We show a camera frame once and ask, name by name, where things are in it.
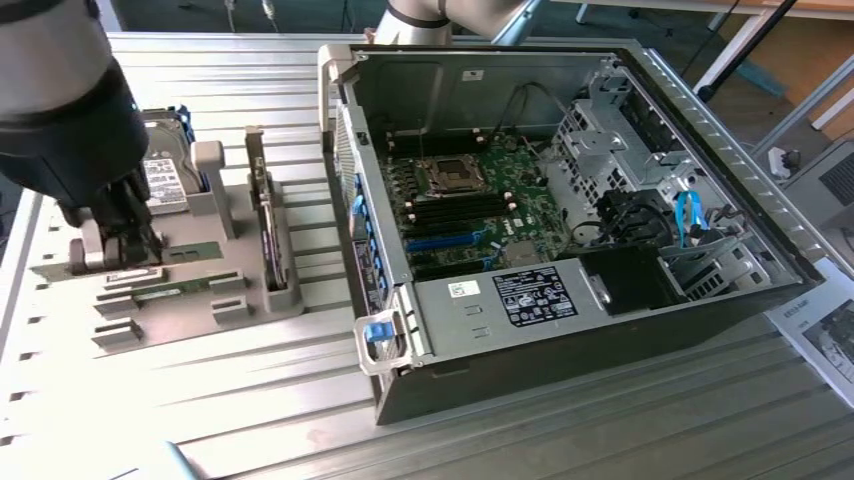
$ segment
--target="hard drive label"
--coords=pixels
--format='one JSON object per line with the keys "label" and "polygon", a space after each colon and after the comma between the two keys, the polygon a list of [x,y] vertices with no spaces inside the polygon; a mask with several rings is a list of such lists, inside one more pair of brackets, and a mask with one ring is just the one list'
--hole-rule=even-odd
{"label": "hard drive label", "polygon": [[186,210],[187,195],[173,159],[146,159],[145,164],[151,189],[149,208],[153,209],[153,213],[174,213]]}

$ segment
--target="paper document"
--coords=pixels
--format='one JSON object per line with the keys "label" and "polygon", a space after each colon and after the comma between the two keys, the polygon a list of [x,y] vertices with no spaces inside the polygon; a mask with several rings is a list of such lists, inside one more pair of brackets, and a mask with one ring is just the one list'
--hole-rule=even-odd
{"label": "paper document", "polygon": [[827,258],[816,268],[828,281],[765,314],[854,407],[854,281]]}

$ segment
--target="metal workbench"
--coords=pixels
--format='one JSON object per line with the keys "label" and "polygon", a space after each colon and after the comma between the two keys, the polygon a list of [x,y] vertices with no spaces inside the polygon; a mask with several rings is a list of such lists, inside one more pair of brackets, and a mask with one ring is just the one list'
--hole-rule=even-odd
{"label": "metal workbench", "polygon": [[[690,350],[374,426],[317,126],[317,49],[360,40],[113,36],[142,106],[178,99],[198,139],[223,141],[227,182],[246,178],[243,126],[265,126],[309,313],[93,359],[75,299],[27,268],[65,241],[53,202],[26,193],[0,277],[0,462],[42,449],[42,468],[91,478],[59,459],[95,450],[106,462],[126,437],[151,436],[177,442],[206,477],[854,477],[852,410],[760,317]],[[62,448],[46,451],[43,437]],[[97,450],[106,440],[114,450]]]}

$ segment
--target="blue expansion slot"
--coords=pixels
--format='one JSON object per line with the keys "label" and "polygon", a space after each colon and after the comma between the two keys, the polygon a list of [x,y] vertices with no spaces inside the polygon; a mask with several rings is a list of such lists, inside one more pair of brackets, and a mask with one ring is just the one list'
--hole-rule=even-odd
{"label": "blue expansion slot", "polygon": [[424,240],[413,240],[408,246],[408,252],[424,252],[425,250],[438,250],[440,248],[461,247],[464,245],[477,245],[481,241],[484,232],[472,232],[454,237],[428,238]]}

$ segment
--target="warning label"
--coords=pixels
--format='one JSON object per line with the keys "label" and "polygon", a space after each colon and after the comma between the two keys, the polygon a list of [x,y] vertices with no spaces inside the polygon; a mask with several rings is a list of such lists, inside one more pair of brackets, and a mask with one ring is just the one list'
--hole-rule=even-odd
{"label": "warning label", "polygon": [[500,275],[493,281],[517,327],[578,315],[556,267]]}

